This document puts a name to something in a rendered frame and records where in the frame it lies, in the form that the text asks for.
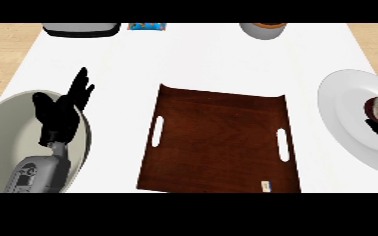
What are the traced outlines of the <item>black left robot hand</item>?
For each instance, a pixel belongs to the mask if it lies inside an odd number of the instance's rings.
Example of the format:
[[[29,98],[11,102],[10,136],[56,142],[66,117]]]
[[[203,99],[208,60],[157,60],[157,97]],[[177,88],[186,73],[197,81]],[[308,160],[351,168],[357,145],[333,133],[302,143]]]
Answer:
[[[47,147],[51,143],[67,144],[75,136],[79,116],[88,102],[94,85],[88,85],[87,68],[82,67],[70,84],[67,93],[53,100],[47,94],[32,94],[35,118],[41,123],[38,144]]]

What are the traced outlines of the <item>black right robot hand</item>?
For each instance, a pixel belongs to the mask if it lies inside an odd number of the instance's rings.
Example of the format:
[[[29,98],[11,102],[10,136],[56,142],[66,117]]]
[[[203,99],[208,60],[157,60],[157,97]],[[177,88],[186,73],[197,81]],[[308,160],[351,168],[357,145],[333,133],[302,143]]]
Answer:
[[[370,119],[366,119],[364,122],[369,125],[372,131],[378,134],[378,123]]]

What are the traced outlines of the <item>dark brown cupcake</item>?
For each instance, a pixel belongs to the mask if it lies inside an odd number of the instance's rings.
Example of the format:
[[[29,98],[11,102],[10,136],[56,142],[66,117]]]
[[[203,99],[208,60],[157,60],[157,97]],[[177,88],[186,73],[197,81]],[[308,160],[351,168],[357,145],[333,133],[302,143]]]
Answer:
[[[364,114],[372,120],[378,120],[378,100],[370,98],[364,102]]]

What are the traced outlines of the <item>white plate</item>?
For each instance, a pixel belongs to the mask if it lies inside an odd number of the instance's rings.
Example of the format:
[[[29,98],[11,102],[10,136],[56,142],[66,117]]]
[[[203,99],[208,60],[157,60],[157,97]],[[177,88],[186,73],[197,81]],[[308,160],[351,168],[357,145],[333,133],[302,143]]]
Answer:
[[[366,119],[366,104],[378,98],[378,76],[344,69],[332,72],[317,88],[317,109],[326,129],[354,158],[378,170],[378,130]]]

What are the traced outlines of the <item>dark brown wooden tray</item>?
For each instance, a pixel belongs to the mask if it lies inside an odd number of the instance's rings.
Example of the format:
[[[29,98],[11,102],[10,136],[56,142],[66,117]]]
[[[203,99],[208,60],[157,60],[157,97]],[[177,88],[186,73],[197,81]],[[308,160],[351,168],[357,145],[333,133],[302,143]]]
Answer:
[[[282,96],[159,87],[159,143],[146,145],[137,187],[162,192],[298,193],[296,163],[279,157],[289,117]]]

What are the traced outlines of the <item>grey bowl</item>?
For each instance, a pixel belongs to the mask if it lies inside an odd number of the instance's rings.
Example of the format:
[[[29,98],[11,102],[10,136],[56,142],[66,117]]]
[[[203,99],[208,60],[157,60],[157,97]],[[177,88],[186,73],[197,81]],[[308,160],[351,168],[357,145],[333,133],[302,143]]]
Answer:
[[[50,156],[51,150],[38,144],[41,123],[35,118],[32,94],[25,91],[0,101],[0,190],[4,190],[13,169],[28,156]],[[91,131],[85,116],[76,110],[79,124],[67,144],[70,169],[62,192],[69,189],[90,151]]]

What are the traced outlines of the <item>grey and black appliance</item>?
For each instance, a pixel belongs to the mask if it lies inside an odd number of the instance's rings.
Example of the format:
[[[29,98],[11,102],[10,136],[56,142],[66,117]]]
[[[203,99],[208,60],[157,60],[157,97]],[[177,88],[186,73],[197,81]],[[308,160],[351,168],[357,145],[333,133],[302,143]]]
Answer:
[[[119,26],[119,23],[42,23],[42,30],[56,37],[95,38],[113,36]]]

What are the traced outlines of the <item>blue printed packet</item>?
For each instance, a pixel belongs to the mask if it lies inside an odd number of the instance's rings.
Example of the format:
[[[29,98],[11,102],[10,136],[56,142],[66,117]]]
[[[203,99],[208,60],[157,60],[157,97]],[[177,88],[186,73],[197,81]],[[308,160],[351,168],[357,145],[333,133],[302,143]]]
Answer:
[[[128,30],[165,31],[165,23],[128,23]]]

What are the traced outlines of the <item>grey cup with brown contents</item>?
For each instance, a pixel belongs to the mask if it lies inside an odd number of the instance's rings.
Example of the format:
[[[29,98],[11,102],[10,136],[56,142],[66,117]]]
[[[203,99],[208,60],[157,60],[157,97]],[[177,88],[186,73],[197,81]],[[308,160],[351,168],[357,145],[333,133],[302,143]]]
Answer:
[[[240,23],[243,32],[255,39],[271,40],[283,32],[284,23]]]

